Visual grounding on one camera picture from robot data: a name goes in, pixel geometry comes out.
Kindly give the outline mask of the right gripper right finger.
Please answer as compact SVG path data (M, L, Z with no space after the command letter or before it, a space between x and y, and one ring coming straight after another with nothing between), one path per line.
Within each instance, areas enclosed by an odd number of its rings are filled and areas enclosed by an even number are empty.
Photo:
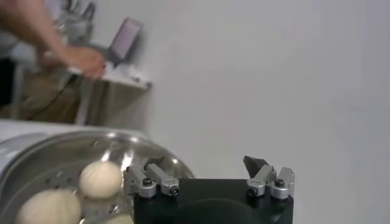
M273 198L294 196L295 173L289 167L282 167L279 173L264 159L245 156L243 163L250 178L246 181L248 195L262 197L269 189Z

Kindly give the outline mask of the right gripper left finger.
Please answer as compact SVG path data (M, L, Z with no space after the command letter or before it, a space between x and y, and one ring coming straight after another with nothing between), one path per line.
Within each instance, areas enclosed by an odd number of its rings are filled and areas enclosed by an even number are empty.
M123 192L127 196L153 198L159 192L169 197L179 194L179 181L174 176L178 159L130 157L124 169Z

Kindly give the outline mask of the person bare hand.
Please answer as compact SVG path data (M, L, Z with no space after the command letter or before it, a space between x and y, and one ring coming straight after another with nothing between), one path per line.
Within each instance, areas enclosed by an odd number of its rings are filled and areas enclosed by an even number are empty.
M88 47L66 46L57 53L61 61L92 79L101 78L105 72L105 59L102 54Z

